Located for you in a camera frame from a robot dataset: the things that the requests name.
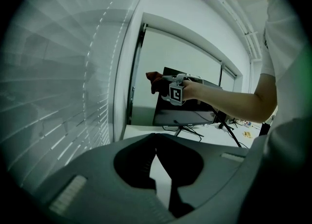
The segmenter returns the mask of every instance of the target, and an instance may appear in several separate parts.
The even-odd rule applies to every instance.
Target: man
[[[252,122],[264,122],[278,105],[272,128],[309,114],[311,86],[302,84],[311,78],[308,39],[287,0],[268,0],[268,5],[262,70],[254,94],[228,92],[185,81],[184,100],[197,99],[235,118]]]

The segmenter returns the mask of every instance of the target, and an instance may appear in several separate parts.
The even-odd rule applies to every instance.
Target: man's hand
[[[201,84],[189,80],[183,82],[183,101],[196,99],[197,91],[200,89]]]
[[[197,82],[184,81],[182,100],[197,99],[227,115],[251,122],[264,122],[277,105],[275,77],[261,74],[254,94],[236,93]]]

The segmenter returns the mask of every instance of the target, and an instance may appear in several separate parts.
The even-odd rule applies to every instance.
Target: monitor stand
[[[190,132],[190,133],[192,133],[192,134],[195,134],[195,133],[193,133],[191,130],[189,130],[188,128],[186,128],[186,127],[184,127],[184,126],[179,126],[179,129],[176,131],[175,136],[178,136],[182,130],[187,131],[187,132]]]

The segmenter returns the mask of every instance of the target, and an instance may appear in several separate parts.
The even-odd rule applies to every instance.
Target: white desk
[[[236,136],[237,140],[246,145],[248,148],[251,147],[253,144],[254,138],[259,136],[259,129],[256,129],[254,127],[245,127],[237,125],[238,128],[234,124],[230,124],[232,128],[234,128],[233,133]],[[212,144],[218,144],[218,145],[225,145],[225,146],[237,146],[234,139],[228,134],[227,131],[224,131],[223,129],[218,129],[214,125],[208,125],[207,127],[203,126],[195,126],[193,128],[198,134],[203,135],[202,137],[202,143],[212,143]],[[252,138],[245,137],[244,131],[249,131]],[[156,127],[156,126],[136,126],[136,125],[127,125],[125,134],[123,136],[124,139],[135,137],[135,136],[141,136],[145,134],[151,134],[151,133],[162,133],[162,134],[169,134],[174,135],[175,132],[166,131],[163,130],[162,127]],[[190,139],[193,141],[199,141],[199,137],[191,134],[186,131],[181,131],[178,135],[179,137]]]
[[[240,143],[245,144],[248,148],[251,147],[253,144],[254,138],[259,135],[260,130],[253,128],[253,127],[245,127],[237,125],[237,127],[233,124],[230,124],[232,128],[234,128],[233,133],[235,134],[237,140]],[[176,127],[170,127],[168,129],[175,130]],[[195,126],[193,128],[198,134],[203,135],[202,137],[202,143],[212,143],[212,144],[218,144],[218,145],[226,145],[226,146],[237,146],[234,139],[229,136],[227,131],[224,131],[223,129],[218,129],[214,125],[208,125],[207,127],[203,126]],[[244,131],[249,131],[252,138],[245,137]],[[126,131],[124,133],[123,138],[131,138],[135,136],[141,136],[145,134],[151,134],[151,133],[165,133],[174,135],[175,132],[172,131],[166,131],[162,127],[156,127],[156,126],[136,126],[136,125],[127,125]],[[186,131],[181,131],[178,135],[179,137],[199,141],[199,137],[191,134]],[[156,191],[157,196],[159,200],[164,204],[166,209],[168,209],[169,201],[170,201],[170,192],[171,192],[171,178],[167,174],[166,170],[163,168],[160,160],[157,156],[155,156],[152,166],[151,166],[151,172],[150,177],[153,178],[156,182]]]

